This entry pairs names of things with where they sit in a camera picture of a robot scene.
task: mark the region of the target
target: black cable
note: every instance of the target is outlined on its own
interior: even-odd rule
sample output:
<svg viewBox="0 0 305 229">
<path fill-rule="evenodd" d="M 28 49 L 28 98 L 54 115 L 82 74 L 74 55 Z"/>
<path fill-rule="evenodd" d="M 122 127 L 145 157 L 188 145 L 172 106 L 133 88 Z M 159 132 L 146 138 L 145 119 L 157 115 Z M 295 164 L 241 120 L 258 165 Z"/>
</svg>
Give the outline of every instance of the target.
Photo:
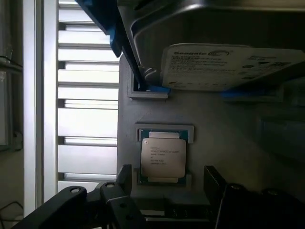
<svg viewBox="0 0 305 229">
<path fill-rule="evenodd" d="M 3 221 L 2 217 L 1 217 L 1 215 L 0 215 L 0 223 L 1 223 L 2 229 L 5 229 L 4 221 Z"/>
<path fill-rule="evenodd" d="M 3 207 L 0 208 L 0 212 L 3 211 L 4 209 L 6 209 L 8 206 L 13 205 L 13 204 L 17 204 L 22 210 L 23 210 L 23 206 L 21 203 L 19 203 L 18 201 L 13 201 L 7 205 L 4 205 Z M 2 229 L 5 229 L 4 226 L 4 222 L 19 222 L 20 220 L 12 220 L 12 219 L 3 219 L 1 214 L 0 214 L 0 224 L 2 226 Z"/>
<path fill-rule="evenodd" d="M 7 204 L 7 205 L 4 205 L 2 208 L 0 208 L 0 212 L 1 212 L 2 210 L 4 210 L 5 208 L 7 208 L 8 206 L 13 205 L 13 204 L 17 204 L 17 205 L 23 210 L 23 206 L 22 206 L 21 203 L 19 203 L 18 201 L 13 201 L 13 202 L 11 202 L 11 203 L 9 203 L 9 204 Z"/>
<path fill-rule="evenodd" d="M 21 220 L 17 219 L 2 219 L 3 222 L 20 222 Z"/>
<path fill-rule="evenodd" d="M 4 59 L 8 60 L 9 62 L 13 63 L 14 65 L 22 67 L 22 65 L 18 64 L 17 62 L 14 62 L 12 59 L 8 58 L 7 56 L 0 56 L 0 58 L 4 58 Z"/>
<path fill-rule="evenodd" d="M 8 151 L 8 150 L 10 150 L 9 147 L 8 147 L 8 148 L 5 148 L 5 149 L 0 149 L 0 152 L 6 152 L 6 151 Z"/>
</svg>

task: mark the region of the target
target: hard drive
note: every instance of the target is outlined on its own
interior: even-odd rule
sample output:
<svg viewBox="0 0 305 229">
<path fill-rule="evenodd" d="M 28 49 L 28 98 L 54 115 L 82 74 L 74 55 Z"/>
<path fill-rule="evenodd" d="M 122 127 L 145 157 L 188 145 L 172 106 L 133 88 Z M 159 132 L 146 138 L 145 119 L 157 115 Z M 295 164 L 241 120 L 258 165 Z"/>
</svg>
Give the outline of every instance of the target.
<svg viewBox="0 0 305 229">
<path fill-rule="evenodd" d="M 305 1 L 118 0 L 146 82 L 223 91 L 305 73 Z"/>
</svg>

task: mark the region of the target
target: blue drive bracket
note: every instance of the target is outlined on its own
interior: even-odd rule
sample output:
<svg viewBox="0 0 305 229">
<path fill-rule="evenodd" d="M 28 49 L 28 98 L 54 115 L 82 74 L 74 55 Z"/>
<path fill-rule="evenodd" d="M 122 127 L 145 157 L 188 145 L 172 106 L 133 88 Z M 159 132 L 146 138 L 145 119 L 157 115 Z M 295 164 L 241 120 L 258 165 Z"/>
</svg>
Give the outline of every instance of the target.
<svg viewBox="0 0 305 229">
<path fill-rule="evenodd" d="M 136 130 L 137 130 L 137 141 L 140 142 L 141 144 L 140 151 L 142 151 L 143 139 L 149 138 L 150 132 L 179 133 L 179 138 L 185 140 L 187 142 L 187 145 L 193 143 L 194 127 L 191 125 L 136 124 Z M 179 178 L 177 183 L 159 183 L 159 182 L 149 182 L 148 177 L 143 176 L 141 173 L 142 171 L 141 161 L 139 162 L 139 164 L 140 164 L 140 169 L 137 176 L 138 185 L 186 186 L 187 184 L 187 177 L 190 174 L 187 168 L 185 168 L 184 177 Z"/>
<path fill-rule="evenodd" d="M 290 81 L 301 79 L 303 75 L 294 76 L 284 83 L 289 83 Z M 221 92 L 223 98 L 241 98 L 241 97 L 258 97 L 258 96 L 268 96 L 270 92 L 277 89 L 281 84 L 265 84 L 264 82 L 250 82 L 246 84 L 239 85 L 237 87 L 228 89 Z"/>
<path fill-rule="evenodd" d="M 106 34 L 110 36 L 110 47 L 116 57 L 123 52 L 134 74 L 135 91 L 166 92 L 170 89 L 148 85 L 141 75 L 134 57 L 116 0 L 76 0 L 85 13 Z"/>
</svg>

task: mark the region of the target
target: white wall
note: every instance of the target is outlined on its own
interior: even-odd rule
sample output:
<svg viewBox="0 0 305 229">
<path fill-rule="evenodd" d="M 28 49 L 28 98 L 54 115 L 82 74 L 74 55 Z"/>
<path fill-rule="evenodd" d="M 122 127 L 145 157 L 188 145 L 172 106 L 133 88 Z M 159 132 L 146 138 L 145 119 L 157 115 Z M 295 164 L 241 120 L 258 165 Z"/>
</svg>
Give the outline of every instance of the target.
<svg viewBox="0 0 305 229">
<path fill-rule="evenodd" d="M 12 58 L 22 64 L 22 0 L 9 1 Z M 21 75 L 12 76 L 13 124 L 14 129 L 22 133 L 23 129 L 23 82 Z M 0 207 L 18 201 L 23 204 L 23 151 L 0 152 Z M 1 212 L 5 219 L 12 219 L 22 211 L 12 206 Z"/>
</svg>

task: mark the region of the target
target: gray metal panel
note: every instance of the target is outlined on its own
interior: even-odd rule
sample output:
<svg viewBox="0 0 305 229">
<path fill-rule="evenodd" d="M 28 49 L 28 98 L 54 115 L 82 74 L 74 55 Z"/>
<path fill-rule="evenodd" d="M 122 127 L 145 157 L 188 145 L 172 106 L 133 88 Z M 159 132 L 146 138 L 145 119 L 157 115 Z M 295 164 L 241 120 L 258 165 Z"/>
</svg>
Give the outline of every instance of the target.
<svg viewBox="0 0 305 229">
<path fill-rule="evenodd" d="M 266 150 L 305 162 L 305 120 L 262 118 L 258 131 L 261 145 Z"/>
<path fill-rule="evenodd" d="M 193 191 L 203 190 L 203 167 L 213 165 L 228 182 L 244 184 L 250 190 L 281 188 L 305 201 L 304 166 L 265 152 L 256 143 L 258 117 L 304 116 L 305 110 L 289 109 L 281 104 L 228 104 L 219 94 L 175 90 L 166 101 L 130 100 L 127 97 L 130 72 L 122 57 L 117 171 L 123 164 L 134 167 L 139 164 L 141 150 L 135 141 L 136 123 L 193 125 L 194 143 L 189 145 L 187 153 Z"/>
<path fill-rule="evenodd" d="M 117 110 L 58 109 L 58 135 L 117 137 Z"/>
<path fill-rule="evenodd" d="M 24 216 L 42 204 L 42 0 L 23 0 Z"/>
<path fill-rule="evenodd" d="M 58 172 L 116 174 L 116 147 L 58 146 Z"/>
</svg>

